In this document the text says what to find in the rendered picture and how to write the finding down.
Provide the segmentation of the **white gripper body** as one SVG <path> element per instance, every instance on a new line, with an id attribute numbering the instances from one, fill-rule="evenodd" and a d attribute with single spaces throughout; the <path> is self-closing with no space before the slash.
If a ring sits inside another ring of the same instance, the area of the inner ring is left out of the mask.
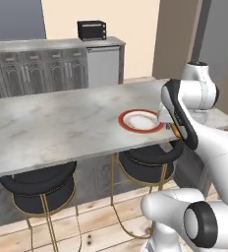
<path id="1" fill-rule="evenodd" d="M 173 123 L 171 115 L 162 102 L 159 103 L 157 118 L 160 123 Z"/>

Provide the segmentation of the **orange condiment bottle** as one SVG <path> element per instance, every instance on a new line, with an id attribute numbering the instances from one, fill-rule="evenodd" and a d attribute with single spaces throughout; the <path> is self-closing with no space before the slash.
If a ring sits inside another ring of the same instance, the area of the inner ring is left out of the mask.
<path id="1" fill-rule="evenodd" d="M 177 129 L 177 127 L 175 126 L 175 124 L 171 124 L 171 129 L 172 129 L 174 135 L 175 135 L 177 138 L 182 139 L 182 136 L 181 136 L 179 130 Z"/>

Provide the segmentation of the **red rimmed white plate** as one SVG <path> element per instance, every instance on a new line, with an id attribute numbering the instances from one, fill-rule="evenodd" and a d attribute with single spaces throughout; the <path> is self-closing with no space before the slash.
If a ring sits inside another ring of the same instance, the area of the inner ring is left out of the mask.
<path id="1" fill-rule="evenodd" d="M 118 122 L 125 130 L 140 134 L 155 133 L 165 126 L 156 112 L 147 109 L 126 110 L 119 115 Z"/>

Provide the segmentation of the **black stool with gold legs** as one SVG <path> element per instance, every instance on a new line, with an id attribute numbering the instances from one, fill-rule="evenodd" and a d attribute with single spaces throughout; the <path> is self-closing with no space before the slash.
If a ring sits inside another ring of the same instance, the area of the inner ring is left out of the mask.
<path id="1" fill-rule="evenodd" d="M 75 197 L 75 171 L 71 161 L 42 169 L 0 177 L 2 186 L 12 193 L 15 207 L 22 212 L 30 230 L 33 246 L 33 228 L 30 218 L 45 218 L 54 252 L 59 252 L 51 216 L 63 210 Z"/>
<path id="2" fill-rule="evenodd" d="M 153 145 L 114 154 L 111 157 L 111 189 L 110 205 L 112 206 L 117 220 L 122 229 L 136 239 L 150 239 L 153 226 L 149 228 L 149 236 L 137 236 L 125 229 L 114 205 L 114 163 L 122 169 L 124 174 L 135 182 L 149 187 L 157 186 L 158 190 L 173 178 L 175 172 L 174 162 L 181 156 L 184 143 L 181 140 L 171 141 L 172 149 L 165 152 L 160 145 Z"/>

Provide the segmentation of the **silver dishwasher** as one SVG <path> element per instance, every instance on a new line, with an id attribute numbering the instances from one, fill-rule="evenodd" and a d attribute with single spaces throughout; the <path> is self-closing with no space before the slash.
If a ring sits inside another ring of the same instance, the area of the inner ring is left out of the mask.
<path id="1" fill-rule="evenodd" d="M 86 53 L 88 86 L 98 88 L 118 84 L 119 47 L 90 47 Z"/>

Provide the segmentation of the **black toaster oven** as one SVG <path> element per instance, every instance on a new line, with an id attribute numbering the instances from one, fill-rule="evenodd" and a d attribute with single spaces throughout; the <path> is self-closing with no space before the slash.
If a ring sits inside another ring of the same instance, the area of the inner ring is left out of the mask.
<path id="1" fill-rule="evenodd" d="M 77 21 L 78 37 L 82 41 L 105 40 L 107 37 L 106 23 L 100 20 Z"/>

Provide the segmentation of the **grey cupboard run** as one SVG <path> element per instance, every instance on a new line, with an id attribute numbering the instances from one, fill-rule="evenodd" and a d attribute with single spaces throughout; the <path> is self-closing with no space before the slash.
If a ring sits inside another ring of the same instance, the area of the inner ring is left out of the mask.
<path id="1" fill-rule="evenodd" d="M 0 98 L 86 87 L 83 48 L 0 52 Z"/>

